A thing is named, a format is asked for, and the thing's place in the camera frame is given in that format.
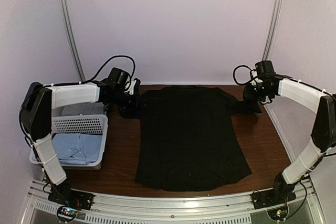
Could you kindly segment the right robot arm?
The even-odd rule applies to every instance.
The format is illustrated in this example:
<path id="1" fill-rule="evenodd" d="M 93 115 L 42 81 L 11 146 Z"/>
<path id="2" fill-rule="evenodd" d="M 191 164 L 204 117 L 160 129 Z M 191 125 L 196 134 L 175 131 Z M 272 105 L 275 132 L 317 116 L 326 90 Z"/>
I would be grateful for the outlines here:
<path id="1" fill-rule="evenodd" d="M 335 147 L 335 96 L 301 80 L 276 73 L 270 60 L 256 63 L 249 74 L 250 79 L 242 84 L 245 101 L 269 104 L 280 96 L 305 107 L 316 116 L 308 145 L 274 180 L 269 199 L 279 204 L 293 192 L 303 176 L 313 171 Z"/>

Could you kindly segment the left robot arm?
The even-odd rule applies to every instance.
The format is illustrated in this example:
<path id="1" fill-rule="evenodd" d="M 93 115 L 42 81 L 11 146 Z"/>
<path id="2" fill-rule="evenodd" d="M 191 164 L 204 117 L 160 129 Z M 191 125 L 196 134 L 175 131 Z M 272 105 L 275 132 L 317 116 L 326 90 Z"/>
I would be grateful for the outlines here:
<path id="1" fill-rule="evenodd" d="M 71 190 L 52 143 L 51 116 L 54 109 L 82 103 L 116 104 L 123 109 L 138 107 L 140 79 L 113 68 L 102 81 L 41 84 L 33 82 L 19 109 L 19 125 L 26 143 L 44 169 L 51 185 L 50 195 L 64 205 L 71 205 L 76 197 Z"/>

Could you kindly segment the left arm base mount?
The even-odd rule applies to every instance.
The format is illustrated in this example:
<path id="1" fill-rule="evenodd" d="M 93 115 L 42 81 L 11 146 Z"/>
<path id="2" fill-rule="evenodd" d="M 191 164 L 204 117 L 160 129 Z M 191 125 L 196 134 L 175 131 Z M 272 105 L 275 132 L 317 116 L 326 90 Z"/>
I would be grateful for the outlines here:
<path id="1" fill-rule="evenodd" d="M 56 187 L 51 189 L 48 200 L 79 210 L 90 210 L 93 194 L 73 190 L 70 187 Z"/>

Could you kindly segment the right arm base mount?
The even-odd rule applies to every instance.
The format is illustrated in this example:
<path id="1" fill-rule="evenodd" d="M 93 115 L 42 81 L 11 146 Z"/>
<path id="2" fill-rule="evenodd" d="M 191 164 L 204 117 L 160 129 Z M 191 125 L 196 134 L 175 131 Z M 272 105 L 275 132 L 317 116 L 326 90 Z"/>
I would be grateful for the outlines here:
<path id="1" fill-rule="evenodd" d="M 295 186 L 289 186 L 285 189 L 267 189 L 264 191 L 255 190 L 250 194 L 254 209 L 268 208 L 276 205 L 285 204 L 288 201 L 295 200 Z"/>

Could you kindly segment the black long sleeve shirt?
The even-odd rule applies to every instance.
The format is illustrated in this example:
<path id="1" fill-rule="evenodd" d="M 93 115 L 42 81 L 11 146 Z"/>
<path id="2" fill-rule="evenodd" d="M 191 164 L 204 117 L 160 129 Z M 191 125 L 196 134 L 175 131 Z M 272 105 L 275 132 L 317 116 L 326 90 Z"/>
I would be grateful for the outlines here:
<path id="1" fill-rule="evenodd" d="M 120 106 L 140 121 L 135 181 L 165 191 L 207 191 L 234 184 L 252 171 L 232 117 L 260 113 L 253 100 L 238 100 L 220 88 L 166 87 L 148 90 Z"/>

